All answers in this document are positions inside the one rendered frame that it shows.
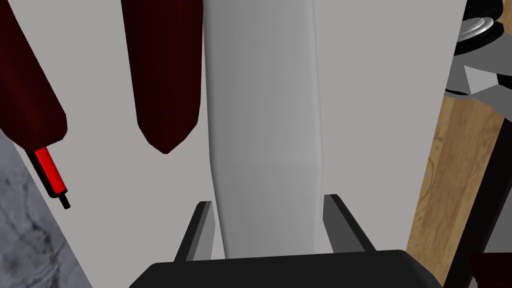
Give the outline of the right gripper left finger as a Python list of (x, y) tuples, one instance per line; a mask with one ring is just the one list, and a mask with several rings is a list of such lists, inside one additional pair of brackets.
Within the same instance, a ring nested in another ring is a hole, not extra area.
[(215, 229), (216, 224), (212, 202), (199, 202), (195, 207), (174, 261), (210, 260), (213, 251)]

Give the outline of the red and black rod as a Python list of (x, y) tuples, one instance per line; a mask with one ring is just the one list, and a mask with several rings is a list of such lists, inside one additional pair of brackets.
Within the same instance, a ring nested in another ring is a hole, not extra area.
[(43, 147), (36, 151), (25, 152), (48, 196), (52, 199), (59, 199), (63, 208), (65, 210), (69, 209), (71, 205), (66, 197), (68, 189), (50, 156), (48, 148)]

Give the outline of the dark red pointed bar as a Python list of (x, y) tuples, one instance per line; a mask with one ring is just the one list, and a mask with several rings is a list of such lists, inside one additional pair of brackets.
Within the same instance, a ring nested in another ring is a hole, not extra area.
[(0, 130), (34, 152), (61, 141), (66, 114), (14, 15), (0, 0)]
[(203, 0), (120, 0), (136, 119), (163, 154), (198, 123)]

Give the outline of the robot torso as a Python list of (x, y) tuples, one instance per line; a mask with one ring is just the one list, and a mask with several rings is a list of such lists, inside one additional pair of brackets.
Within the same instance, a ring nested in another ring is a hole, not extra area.
[(467, 0), (445, 95), (476, 99), (512, 122), (512, 34), (503, 0)]

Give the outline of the pale grey bar handle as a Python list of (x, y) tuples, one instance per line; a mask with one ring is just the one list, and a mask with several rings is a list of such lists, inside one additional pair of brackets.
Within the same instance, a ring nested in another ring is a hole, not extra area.
[(313, 0), (203, 0), (211, 176), (228, 259), (319, 250)]

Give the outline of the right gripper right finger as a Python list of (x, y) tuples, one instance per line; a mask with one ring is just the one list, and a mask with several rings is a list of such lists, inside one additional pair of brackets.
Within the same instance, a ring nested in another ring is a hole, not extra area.
[(324, 195), (322, 220), (334, 253), (376, 251), (338, 194)]

